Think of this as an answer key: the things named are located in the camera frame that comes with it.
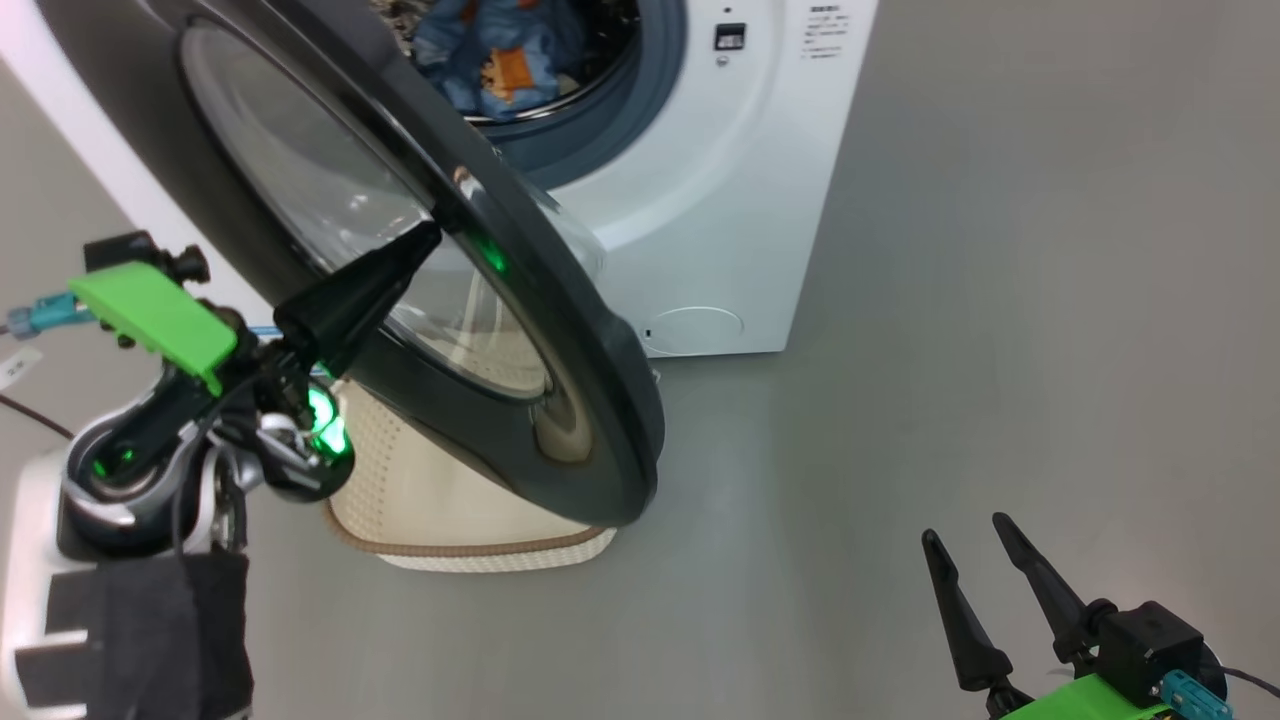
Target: washing machine door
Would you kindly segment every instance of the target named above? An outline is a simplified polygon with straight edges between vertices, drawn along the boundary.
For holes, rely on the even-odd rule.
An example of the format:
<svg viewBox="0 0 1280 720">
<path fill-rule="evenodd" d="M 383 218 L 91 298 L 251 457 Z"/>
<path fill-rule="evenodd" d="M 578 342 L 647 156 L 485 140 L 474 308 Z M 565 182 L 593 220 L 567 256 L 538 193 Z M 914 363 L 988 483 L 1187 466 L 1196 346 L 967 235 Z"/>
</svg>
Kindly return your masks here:
<svg viewBox="0 0 1280 720">
<path fill-rule="evenodd" d="M 361 0 L 37 1 L 116 128 L 268 301 L 439 223 L 449 240 L 352 375 L 553 512 L 598 527 L 640 515 L 662 406 L 635 332 L 591 284 L 599 243 Z"/>
</svg>

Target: green bracket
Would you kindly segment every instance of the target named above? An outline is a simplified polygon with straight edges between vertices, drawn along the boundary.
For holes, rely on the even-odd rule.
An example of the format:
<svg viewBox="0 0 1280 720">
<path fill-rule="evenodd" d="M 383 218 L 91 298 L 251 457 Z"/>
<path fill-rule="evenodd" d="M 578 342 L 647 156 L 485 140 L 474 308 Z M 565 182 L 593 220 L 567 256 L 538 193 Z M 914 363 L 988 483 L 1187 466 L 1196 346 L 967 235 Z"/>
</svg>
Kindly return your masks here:
<svg viewBox="0 0 1280 720">
<path fill-rule="evenodd" d="M 1134 707 L 1097 675 L 1068 683 L 1036 702 L 1006 715 L 1006 720 L 1151 720 L 1170 715 L 1167 705 Z"/>
<path fill-rule="evenodd" d="M 90 313 L 209 387 L 223 393 L 215 370 L 236 350 L 236 332 L 164 273 L 125 263 L 67 283 Z"/>
</svg>

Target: clothes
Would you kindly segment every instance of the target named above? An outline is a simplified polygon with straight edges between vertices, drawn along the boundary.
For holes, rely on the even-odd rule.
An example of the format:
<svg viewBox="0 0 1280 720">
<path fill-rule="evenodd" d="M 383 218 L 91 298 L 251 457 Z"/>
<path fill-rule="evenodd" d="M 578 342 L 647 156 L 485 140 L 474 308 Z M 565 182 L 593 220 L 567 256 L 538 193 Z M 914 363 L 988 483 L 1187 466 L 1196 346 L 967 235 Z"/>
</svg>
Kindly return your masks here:
<svg viewBox="0 0 1280 720">
<path fill-rule="evenodd" d="M 506 120 L 558 97 L 585 41 L 572 0 L 440 0 L 413 60 L 458 111 Z"/>
</svg>

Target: white cable tag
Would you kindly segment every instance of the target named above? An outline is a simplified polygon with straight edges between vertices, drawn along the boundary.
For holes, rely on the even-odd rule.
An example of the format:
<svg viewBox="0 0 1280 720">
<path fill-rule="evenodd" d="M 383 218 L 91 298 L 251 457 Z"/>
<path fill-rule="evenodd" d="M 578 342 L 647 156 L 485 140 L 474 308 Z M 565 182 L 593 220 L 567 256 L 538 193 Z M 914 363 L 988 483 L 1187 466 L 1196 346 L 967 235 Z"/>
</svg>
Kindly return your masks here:
<svg viewBox="0 0 1280 720">
<path fill-rule="evenodd" d="M 9 356 L 8 360 L 0 363 L 0 389 L 5 389 L 9 386 L 17 383 L 22 379 L 22 375 L 27 373 L 45 354 L 24 345 Z"/>
</svg>

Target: beige basket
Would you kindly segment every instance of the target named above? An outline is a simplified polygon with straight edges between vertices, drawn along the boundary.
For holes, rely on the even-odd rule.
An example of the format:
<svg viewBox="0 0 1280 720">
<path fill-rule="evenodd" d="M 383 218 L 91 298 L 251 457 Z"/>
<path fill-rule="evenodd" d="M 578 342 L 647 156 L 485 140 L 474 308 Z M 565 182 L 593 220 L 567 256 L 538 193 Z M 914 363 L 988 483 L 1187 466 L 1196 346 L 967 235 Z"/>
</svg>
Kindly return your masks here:
<svg viewBox="0 0 1280 720">
<path fill-rule="evenodd" d="M 410 570 L 509 573 L 585 562 L 613 539 L 498 487 L 360 386 L 337 395 L 356 469 L 325 516 L 347 544 Z"/>
</svg>

